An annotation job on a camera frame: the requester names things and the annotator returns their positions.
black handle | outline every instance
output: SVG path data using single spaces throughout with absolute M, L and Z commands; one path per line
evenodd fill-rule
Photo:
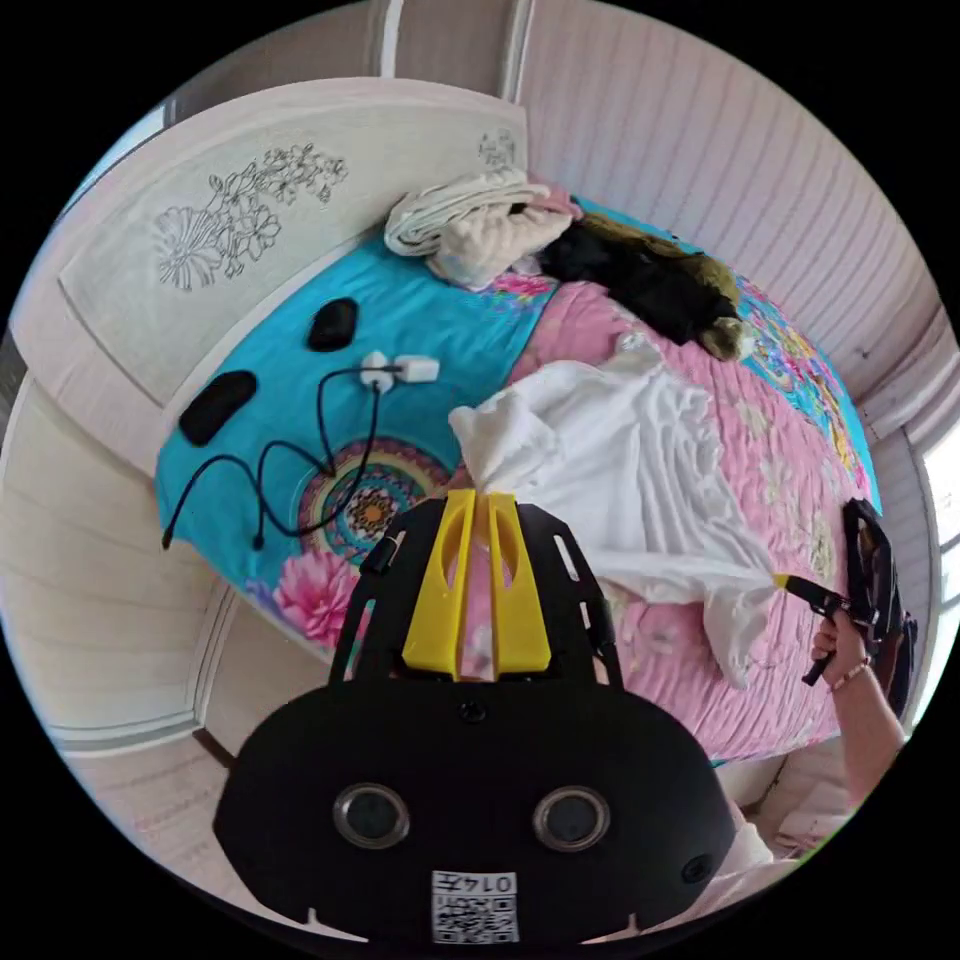
M 836 654 L 828 653 L 822 659 L 814 660 L 813 666 L 803 675 L 803 682 L 808 687 L 812 687 L 823 675 L 823 671 L 827 669 L 827 664 L 834 658 L 835 655 Z
M 823 615 L 825 620 L 829 620 L 833 623 L 833 615 L 839 610 L 842 606 L 842 597 L 838 594 L 829 594 L 827 599 L 824 601 L 823 608 L 818 609 L 817 605 L 810 604 L 811 609 L 815 613 L 820 613 Z M 821 676 L 823 676 L 823 671 L 827 669 L 827 664 L 834 658 L 836 651 L 834 653 L 828 653 L 825 657 L 821 657 L 819 660 L 813 661 L 813 666 L 801 677 L 803 682 L 808 686 L 812 687 Z

window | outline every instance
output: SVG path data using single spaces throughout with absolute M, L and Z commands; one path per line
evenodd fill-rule
M 939 606 L 931 611 L 937 618 L 937 633 L 933 649 L 925 659 L 929 666 L 921 676 L 916 693 L 913 723 L 916 724 L 930 703 L 933 691 L 947 665 L 960 629 L 960 422 L 923 456 L 933 509 L 937 521 L 937 539 L 940 547 Z
M 163 129 L 164 106 L 151 110 L 138 120 L 99 160 L 97 165 L 83 178 L 83 182 L 73 192 L 61 212 L 67 212 L 115 163 L 122 160 L 140 144 L 149 140 Z

label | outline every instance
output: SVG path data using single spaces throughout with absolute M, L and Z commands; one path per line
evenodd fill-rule
M 434 870 L 434 943 L 517 943 L 517 875 Z

pink bedspread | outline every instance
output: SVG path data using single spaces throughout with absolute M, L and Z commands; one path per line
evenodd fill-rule
M 746 367 L 720 363 L 695 343 L 677 347 L 633 319 L 603 288 L 576 283 L 554 295 L 510 380 L 555 360 L 602 363 L 617 335 L 635 326 L 670 367 L 713 396 L 722 469 L 777 569 L 844 591 L 841 507 L 868 491 L 856 486 L 820 430 Z M 484 676 L 490 647 L 484 562 L 473 564 L 473 576 L 465 664 L 469 673 Z M 713 659 L 700 605 L 650 606 L 616 588 L 608 597 L 627 688 L 681 720 L 712 759 L 785 753 L 835 734 L 825 685 L 811 689 L 800 682 L 819 619 L 800 600 L 786 594 L 774 599 L 766 633 L 752 650 L 748 689 L 738 691 Z

white power adapter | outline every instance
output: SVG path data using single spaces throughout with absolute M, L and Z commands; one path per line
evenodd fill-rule
M 393 361 L 400 367 L 397 378 L 404 383 L 433 383 L 440 373 L 440 361 L 435 357 L 403 354 Z
M 389 370 L 379 369 L 388 366 L 385 354 L 379 350 L 368 353 L 363 358 L 363 366 L 365 369 L 360 371 L 360 382 L 365 387 L 373 389 L 373 385 L 376 384 L 380 389 L 380 393 L 384 394 L 393 386 L 393 373 Z

